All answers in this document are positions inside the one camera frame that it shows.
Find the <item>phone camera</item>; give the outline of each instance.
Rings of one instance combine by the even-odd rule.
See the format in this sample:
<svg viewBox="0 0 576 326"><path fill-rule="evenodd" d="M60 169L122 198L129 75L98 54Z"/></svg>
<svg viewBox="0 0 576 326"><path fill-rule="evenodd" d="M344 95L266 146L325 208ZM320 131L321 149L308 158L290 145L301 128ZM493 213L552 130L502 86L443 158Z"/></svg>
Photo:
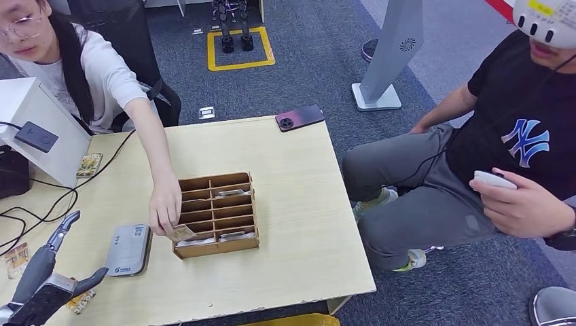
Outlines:
<svg viewBox="0 0 576 326"><path fill-rule="evenodd" d="M292 128L292 126L294 126L294 122L292 119L285 117L284 119L280 120L280 126L284 129Z"/></svg>

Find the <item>sneaker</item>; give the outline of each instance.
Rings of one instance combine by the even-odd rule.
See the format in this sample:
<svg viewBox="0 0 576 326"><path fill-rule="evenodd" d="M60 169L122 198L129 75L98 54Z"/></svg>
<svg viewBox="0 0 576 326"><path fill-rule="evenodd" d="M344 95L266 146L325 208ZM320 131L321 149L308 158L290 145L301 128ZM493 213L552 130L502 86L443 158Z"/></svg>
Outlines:
<svg viewBox="0 0 576 326"><path fill-rule="evenodd" d="M394 270L394 272L407 272L426 265L426 253L422 249L410 249L408 251L408 258L410 258L408 265Z"/></svg>
<svg viewBox="0 0 576 326"><path fill-rule="evenodd" d="M392 202L396 199L398 199L397 192L391 189L382 188L382 192L380 193L380 196L377 199L370 200L369 202L356 203L356 206L354 206L354 208L352 209L352 212L354 212L354 218L356 219L356 222L358 223L358 221L362 217L364 217L364 215L370 212L372 208L388 204L389 202Z"/></svg>

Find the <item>gray power bank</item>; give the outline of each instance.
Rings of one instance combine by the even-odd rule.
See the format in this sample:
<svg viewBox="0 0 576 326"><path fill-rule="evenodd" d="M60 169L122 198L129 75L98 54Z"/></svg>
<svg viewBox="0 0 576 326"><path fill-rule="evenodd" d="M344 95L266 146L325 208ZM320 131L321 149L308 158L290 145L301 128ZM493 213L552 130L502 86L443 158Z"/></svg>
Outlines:
<svg viewBox="0 0 576 326"><path fill-rule="evenodd" d="M150 227L145 224L116 228L106 259L108 276L132 276L141 273L148 259Z"/></svg>

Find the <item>black device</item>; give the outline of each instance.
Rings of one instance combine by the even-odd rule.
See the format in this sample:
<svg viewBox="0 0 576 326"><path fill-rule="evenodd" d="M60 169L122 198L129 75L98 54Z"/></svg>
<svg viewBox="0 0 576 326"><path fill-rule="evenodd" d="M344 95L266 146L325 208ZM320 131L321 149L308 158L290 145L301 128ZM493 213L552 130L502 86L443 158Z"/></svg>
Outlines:
<svg viewBox="0 0 576 326"><path fill-rule="evenodd" d="M58 136L30 121L22 126L14 138L44 153L48 153L58 140Z"/></svg>
<svg viewBox="0 0 576 326"><path fill-rule="evenodd" d="M554 249L574 251L576 250L576 225L572 230L554 234L549 238L544 238L544 241Z"/></svg>
<svg viewBox="0 0 576 326"><path fill-rule="evenodd" d="M248 28L248 3L246 0L213 0L212 6L214 7L214 18L217 17L220 21L222 29L222 52L232 53L234 51L234 39L230 34L230 19L228 18L228 15L231 15L232 21L235 22L236 14L234 12L240 12L238 16L240 16L242 29L242 36L240 37L242 50L254 50L254 40Z"/></svg>
<svg viewBox="0 0 576 326"><path fill-rule="evenodd" d="M276 116L276 123L280 131L287 132L301 127L324 121L324 113L318 105L302 107L289 112L280 113Z"/></svg>
<svg viewBox="0 0 576 326"><path fill-rule="evenodd" d="M8 145L0 146L0 199L30 190L28 160Z"/></svg>

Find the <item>woman's hand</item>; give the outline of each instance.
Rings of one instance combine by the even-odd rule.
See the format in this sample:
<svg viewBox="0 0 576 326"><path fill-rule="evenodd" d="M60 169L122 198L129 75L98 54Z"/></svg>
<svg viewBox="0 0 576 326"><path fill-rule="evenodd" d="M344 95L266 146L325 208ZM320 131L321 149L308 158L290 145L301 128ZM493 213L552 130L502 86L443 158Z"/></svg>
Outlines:
<svg viewBox="0 0 576 326"><path fill-rule="evenodd" d="M182 209L182 192L178 179L172 173L154 178L150 198L150 227L159 236L174 233Z"/></svg>

